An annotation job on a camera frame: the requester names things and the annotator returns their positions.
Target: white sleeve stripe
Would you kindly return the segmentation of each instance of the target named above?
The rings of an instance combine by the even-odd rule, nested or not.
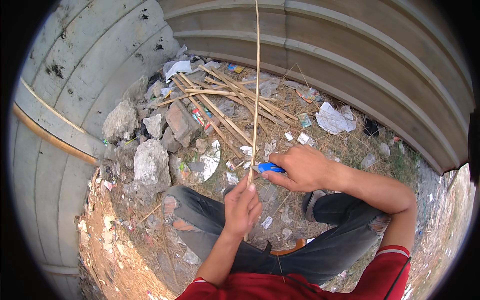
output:
[[[408,258],[408,255],[405,251],[403,250],[398,250],[398,249],[386,249],[386,250],[382,250],[380,252],[377,253],[377,255],[375,255],[375,257],[377,257],[378,255],[380,254],[384,254],[384,253],[400,253],[400,254],[403,254],[405,255],[407,258]]]

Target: blue utility knife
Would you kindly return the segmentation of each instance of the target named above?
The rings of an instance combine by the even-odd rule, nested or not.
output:
[[[259,164],[257,166],[253,166],[252,169],[257,171],[257,173],[263,173],[265,171],[273,171],[273,172],[279,172],[279,173],[285,173],[285,170],[283,170],[281,167],[277,166],[274,163],[264,163],[264,164]]]

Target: ground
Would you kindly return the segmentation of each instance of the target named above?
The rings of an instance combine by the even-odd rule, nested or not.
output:
[[[225,64],[222,64],[220,69],[226,74],[233,74],[225,70]],[[247,68],[240,74],[234,73],[233,77],[241,81],[252,72],[252,69]],[[312,125],[304,129],[300,126],[287,129],[263,118],[269,132],[267,136],[264,130],[260,131],[258,139],[260,150],[257,161],[262,161],[265,142],[270,143],[275,139],[276,150],[282,153],[290,146],[298,144],[296,139],[287,141],[284,133],[290,131],[294,137],[297,137],[300,132],[303,132],[312,137],[313,147],[322,151],[330,159],[337,158],[347,166],[398,179],[415,190],[418,203],[418,231],[412,251],[412,269],[408,281],[408,285],[411,284],[413,288],[409,299],[427,298],[455,257],[469,224],[473,188],[468,182],[468,169],[463,167],[458,171],[459,174],[448,190],[454,171],[439,177],[416,151],[401,140],[390,144],[395,133],[387,127],[381,128],[378,136],[364,134],[364,115],[360,112],[352,109],[357,120],[355,130],[333,135],[324,131],[316,123],[315,112],[319,110],[321,103],[314,101],[312,104],[307,104],[300,100],[292,89],[282,84],[276,89],[274,97],[278,99],[274,103],[278,108],[293,115],[306,112]],[[321,98],[332,104],[335,109],[343,106],[338,100],[326,94],[321,94]],[[214,103],[222,101],[221,97],[214,95],[210,99]],[[234,114],[231,119],[238,127],[253,136],[251,128],[253,116],[245,118],[245,116]],[[237,148],[242,146],[230,132],[225,128],[221,129],[232,144]],[[209,143],[216,139],[220,141],[221,160],[211,178],[192,188],[214,200],[222,201],[221,193],[229,185],[226,177],[229,169],[226,162],[235,161],[235,156],[216,133],[209,136],[203,133],[201,137],[206,138]],[[380,143],[390,145],[390,156],[382,154]],[[375,156],[376,161],[368,168],[364,168],[361,162],[369,153]],[[182,148],[177,155],[183,161],[190,162],[197,154],[192,148]],[[246,170],[239,167],[234,172],[238,178],[241,178]],[[86,233],[83,234],[80,244],[81,260],[84,264],[82,283],[85,297],[87,299],[147,299],[149,297],[147,291],[149,291],[154,298],[174,299],[193,280],[200,263],[190,264],[184,261],[187,247],[171,230],[170,225],[164,222],[161,208],[154,210],[163,194],[159,193],[156,200],[147,205],[138,199],[128,198],[123,192],[121,182],[118,182],[117,187],[110,192],[103,184],[96,183],[95,179],[92,179],[89,204],[85,213],[87,232],[90,237],[87,237]],[[255,184],[264,210],[249,236],[249,243],[252,245],[263,248],[269,240],[273,250],[291,249],[295,246],[297,239],[314,238],[330,228],[327,224],[311,223],[305,219],[301,210],[303,193],[289,192],[261,178],[257,179]],[[139,222],[152,210],[152,216]],[[113,226],[111,232],[115,233],[116,240],[113,241],[112,253],[104,250],[105,241],[102,233],[106,230],[105,216],[112,216],[114,220],[111,223]],[[260,223],[268,216],[273,218],[273,222],[268,229],[264,229]],[[130,222],[134,230],[129,230],[126,223],[122,225],[125,221]],[[286,228],[292,232],[289,236],[285,235]],[[367,264],[373,259],[379,244],[380,240],[350,269],[325,283],[322,288],[337,292],[351,291]]]

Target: brown metal wall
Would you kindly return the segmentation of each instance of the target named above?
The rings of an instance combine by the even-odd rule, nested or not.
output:
[[[253,0],[159,3],[190,53],[256,65]],[[466,162],[471,79],[431,3],[260,0],[259,9],[262,70],[283,75],[298,63],[310,85],[389,125],[437,172]]]

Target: hand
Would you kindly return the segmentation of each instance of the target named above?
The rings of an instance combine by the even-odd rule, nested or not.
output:
[[[248,174],[237,186],[225,195],[224,233],[243,239],[251,231],[253,223],[262,213],[262,203],[258,201],[257,190],[252,183],[247,187]]]
[[[288,177],[273,171],[263,172],[262,177],[289,191],[339,190],[337,170],[342,164],[326,159],[322,152],[308,145],[291,147],[284,154],[272,153],[268,158],[282,167]]]

